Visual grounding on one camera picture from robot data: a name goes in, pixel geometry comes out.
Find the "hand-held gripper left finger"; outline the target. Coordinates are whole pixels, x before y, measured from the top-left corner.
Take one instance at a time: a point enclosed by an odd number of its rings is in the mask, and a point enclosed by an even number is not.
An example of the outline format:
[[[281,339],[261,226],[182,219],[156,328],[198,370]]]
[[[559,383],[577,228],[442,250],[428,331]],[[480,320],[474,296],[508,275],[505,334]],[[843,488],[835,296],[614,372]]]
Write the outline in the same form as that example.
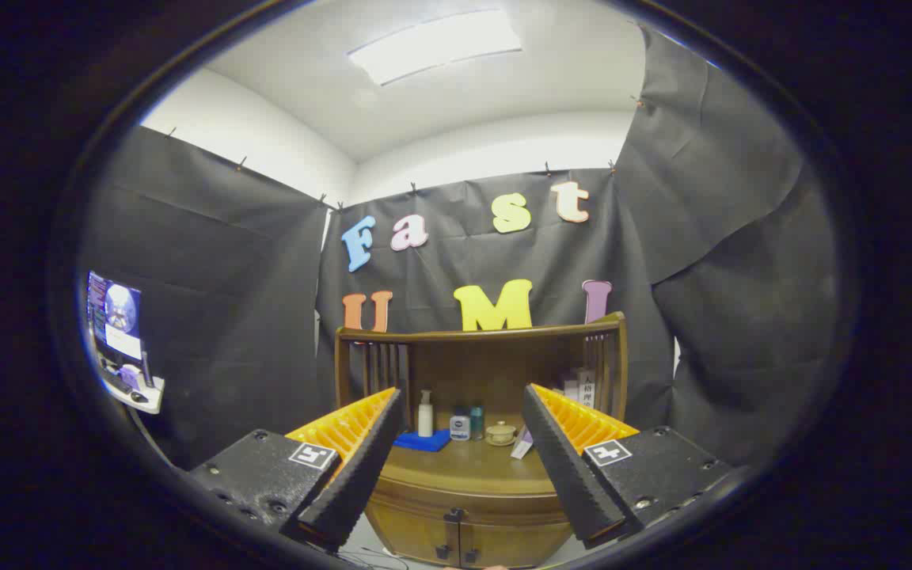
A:
[[[249,522],[336,551],[401,433],[403,393],[387,387],[279,435],[257,428],[189,472]]]

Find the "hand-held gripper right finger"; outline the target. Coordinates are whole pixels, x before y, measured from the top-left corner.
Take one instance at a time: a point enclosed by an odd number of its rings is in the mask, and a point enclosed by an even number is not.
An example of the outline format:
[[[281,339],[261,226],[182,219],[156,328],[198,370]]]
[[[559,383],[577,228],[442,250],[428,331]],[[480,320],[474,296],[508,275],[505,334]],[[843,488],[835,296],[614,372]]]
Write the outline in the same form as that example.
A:
[[[671,427],[637,430],[536,383],[524,389],[522,418],[588,549],[677,515],[732,470]]]

